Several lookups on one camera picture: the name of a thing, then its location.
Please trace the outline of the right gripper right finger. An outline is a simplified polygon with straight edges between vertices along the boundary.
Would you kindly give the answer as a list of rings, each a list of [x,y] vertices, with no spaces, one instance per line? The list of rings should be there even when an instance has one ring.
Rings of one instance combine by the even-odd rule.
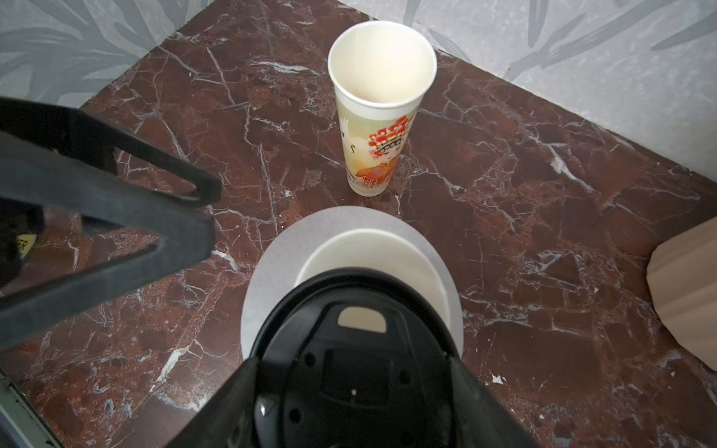
[[[457,447],[539,447],[459,358],[450,371]]]

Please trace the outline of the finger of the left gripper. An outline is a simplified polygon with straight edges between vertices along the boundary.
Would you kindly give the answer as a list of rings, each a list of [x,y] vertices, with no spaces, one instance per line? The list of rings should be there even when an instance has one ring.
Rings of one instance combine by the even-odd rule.
[[[110,169],[114,149],[192,183],[193,191],[173,196],[124,182]],[[220,199],[221,187],[209,173],[82,110],[3,98],[3,199],[80,215],[97,233],[139,229],[157,242],[5,298],[2,347],[208,259],[216,239],[202,208]]]

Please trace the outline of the black cup lid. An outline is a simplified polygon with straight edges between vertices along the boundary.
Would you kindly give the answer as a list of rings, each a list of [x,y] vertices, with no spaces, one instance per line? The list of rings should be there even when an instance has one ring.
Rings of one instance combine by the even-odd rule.
[[[291,290],[252,346],[259,447],[453,447],[444,321],[415,289],[341,268]]]

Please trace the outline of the round leak-proof paper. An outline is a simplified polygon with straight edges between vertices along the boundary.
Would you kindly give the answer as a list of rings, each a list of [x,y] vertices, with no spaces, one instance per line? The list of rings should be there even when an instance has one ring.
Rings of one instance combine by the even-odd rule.
[[[459,293],[443,259],[411,225],[387,213],[359,206],[338,206],[315,212],[287,227],[261,256],[250,279],[241,317],[241,350],[249,356],[264,321],[296,286],[304,263],[322,244],[354,230],[393,233],[418,248],[438,272],[446,290],[450,323],[446,324],[458,349],[463,349],[463,321]]]

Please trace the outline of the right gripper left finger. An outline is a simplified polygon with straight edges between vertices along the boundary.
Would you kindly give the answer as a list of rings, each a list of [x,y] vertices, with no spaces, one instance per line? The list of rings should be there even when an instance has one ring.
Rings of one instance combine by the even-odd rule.
[[[244,361],[167,447],[252,447],[258,366]]]

